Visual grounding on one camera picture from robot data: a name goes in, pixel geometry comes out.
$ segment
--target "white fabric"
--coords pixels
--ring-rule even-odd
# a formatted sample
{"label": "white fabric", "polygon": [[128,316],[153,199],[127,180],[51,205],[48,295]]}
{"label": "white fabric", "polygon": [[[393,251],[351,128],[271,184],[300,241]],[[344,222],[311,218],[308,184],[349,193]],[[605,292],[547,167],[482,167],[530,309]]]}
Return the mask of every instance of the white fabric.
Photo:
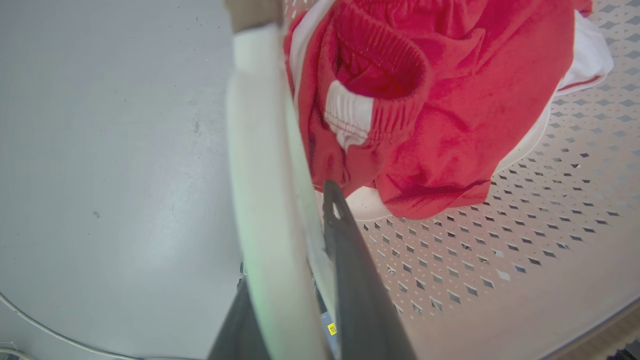
{"label": "white fabric", "polygon": [[[604,81],[613,69],[613,59],[600,30],[577,10],[575,12],[575,38],[573,41],[573,63],[562,81],[556,95],[566,95],[578,90],[594,87]],[[571,84],[590,81],[586,84]]]}
{"label": "white fabric", "polygon": [[345,151],[350,145],[362,145],[365,142],[371,129],[372,115],[372,97],[354,94],[337,80],[329,85],[324,121],[329,124]]}

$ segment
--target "gray floor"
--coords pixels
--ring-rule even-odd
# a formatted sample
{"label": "gray floor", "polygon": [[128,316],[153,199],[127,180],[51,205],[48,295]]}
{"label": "gray floor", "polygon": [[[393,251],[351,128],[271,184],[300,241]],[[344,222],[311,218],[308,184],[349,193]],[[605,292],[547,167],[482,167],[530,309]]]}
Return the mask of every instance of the gray floor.
{"label": "gray floor", "polygon": [[[0,292],[87,344],[202,358],[239,274],[221,1],[0,0]],[[0,343],[101,359],[0,304]]]}

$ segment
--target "elastic waistband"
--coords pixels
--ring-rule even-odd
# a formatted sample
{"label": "elastic waistband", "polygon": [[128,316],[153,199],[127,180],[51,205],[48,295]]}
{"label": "elastic waistband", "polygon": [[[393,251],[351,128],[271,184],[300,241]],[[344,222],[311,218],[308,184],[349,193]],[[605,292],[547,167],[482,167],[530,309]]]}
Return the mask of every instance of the elastic waistband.
{"label": "elastic waistband", "polygon": [[381,140],[413,129],[427,100],[433,73],[417,45],[363,10],[361,6],[367,3],[370,1],[338,1],[332,11],[332,26],[342,45],[375,64],[406,90],[401,96],[376,96],[369,138]]}

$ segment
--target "perforated metal surface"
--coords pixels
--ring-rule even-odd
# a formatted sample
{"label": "perforated metal surface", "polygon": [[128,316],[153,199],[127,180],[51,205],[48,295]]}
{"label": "perforated metal surface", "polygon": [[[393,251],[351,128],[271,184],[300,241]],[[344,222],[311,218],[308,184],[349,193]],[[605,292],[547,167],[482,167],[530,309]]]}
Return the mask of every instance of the perforated metal surface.
{"label": "perforated metal surface", "polygon": [[640,1],[594,8],[613,73],[554,99],[484,204],[360,224],[423,358],[540,358],[640,295]]}

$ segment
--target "white stripe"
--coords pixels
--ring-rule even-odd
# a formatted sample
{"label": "white stripe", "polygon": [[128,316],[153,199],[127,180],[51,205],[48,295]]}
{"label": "white stripe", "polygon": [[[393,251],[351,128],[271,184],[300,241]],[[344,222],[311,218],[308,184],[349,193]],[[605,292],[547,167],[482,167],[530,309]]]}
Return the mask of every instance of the white stripe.
{"label": "white stripe", "polygon": [[291,76],[294,84],[293,106],[296,110],[296,117],[298,118],[300,117],[298,111],[298,95],[300,92],[300,81],[302,79],[302,68],[305,62],[305,54],[307,53],[307,45],[320,20],[323,19],[331,8],[333,1],[334,0],[319,0],[305,14],[291,36],[289,65],[291,66]]}
{"label": "white stripe", "polygon": [[340,81],[333,80],[326,95],[324,121],[335,133],[345,151],[350,145],[362,145],[371,129],[373,98],[354,94]]}
{"label": "white stripe", "polygon": [[607,42],[600,29],[589,19],[575,11],[575,36],[573,40],[573,63],[560,82],[560,89],[571,84],[588,81],[596,76],[599,79],[566,90],[556,95],[566,95],[578,90],[594,87],[604,81],[606,75],[613,69],[613,59],[607,47]]}

